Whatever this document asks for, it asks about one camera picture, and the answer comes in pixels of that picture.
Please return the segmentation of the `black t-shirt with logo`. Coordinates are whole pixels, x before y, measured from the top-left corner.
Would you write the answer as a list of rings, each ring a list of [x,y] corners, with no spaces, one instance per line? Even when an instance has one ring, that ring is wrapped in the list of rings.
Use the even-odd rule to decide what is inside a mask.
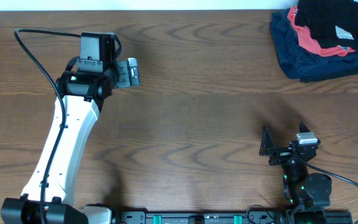
[[[358,52],[358,2],[299,0],[295,24],[307,26],[322,48],[350,47]]]

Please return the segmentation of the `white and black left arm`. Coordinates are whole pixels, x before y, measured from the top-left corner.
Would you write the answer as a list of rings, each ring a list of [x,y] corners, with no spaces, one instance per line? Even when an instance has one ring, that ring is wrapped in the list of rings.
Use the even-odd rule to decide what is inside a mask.
[[[136,58],[102,69],[97,61],[69,63],[56,86],[54,118],[37,167],[20,198],[6,198],[4,223],[119,223],[120,214],[100,203],[75,209],[76,176],[88,136],[112,90],[140,83]]]

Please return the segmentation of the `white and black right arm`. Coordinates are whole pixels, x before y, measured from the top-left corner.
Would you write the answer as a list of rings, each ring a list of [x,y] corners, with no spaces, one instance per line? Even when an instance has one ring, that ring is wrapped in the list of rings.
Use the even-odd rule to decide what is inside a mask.
[[[271,166],[283,169],[285,198],[291,206],[280,215],[277,223],[326,223],[324,208],[330,205],[332,180],[326,174],[309,173],[306,163],[316,156],[321,141],[304,123],[287,147],[277,147],[266,125],[262,126],[260,156],[268,156]]]

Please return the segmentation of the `navy blue crumpled garment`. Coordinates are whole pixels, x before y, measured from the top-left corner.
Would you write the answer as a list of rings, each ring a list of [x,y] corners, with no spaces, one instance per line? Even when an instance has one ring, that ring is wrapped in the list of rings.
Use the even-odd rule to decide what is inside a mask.
[[[287,15],[289,9],[272,13],[270,31],[277,60],[289,79],[318,82],[358,74],[358,53],[322,57],[299,46],[298,36]]]

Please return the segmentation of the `red crumpled shirt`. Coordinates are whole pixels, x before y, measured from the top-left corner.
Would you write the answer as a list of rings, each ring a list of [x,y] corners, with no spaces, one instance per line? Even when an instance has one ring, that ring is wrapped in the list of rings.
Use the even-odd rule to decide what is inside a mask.
[[[317,40],[311,38],[311,31],[307,26],[298,26],[295,24],[295,17],[297,13],[298,8],[296,6],[292,6],[287,14],[287,19],[290,21],[290,25],[298,37],[300,47],[321,57],[330,57],[335,55],[345,57],[348,53],[355,52],[355,50],[351,47],[342,47],[340,45],[326,49],[322,48]]]

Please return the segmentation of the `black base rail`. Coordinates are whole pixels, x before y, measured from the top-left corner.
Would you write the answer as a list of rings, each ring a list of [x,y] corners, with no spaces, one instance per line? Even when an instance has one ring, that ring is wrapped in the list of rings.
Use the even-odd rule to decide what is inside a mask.
[[[327,223],[350,224],[349,212],[297,212],[290,217],[285,212],[269,210],[254,205],[240,212],[147,212],[129,210],[118,212],[101,204],[87,205],[80,210],[88,218],[88,223],[122,224],[281,224],[281,223]]]

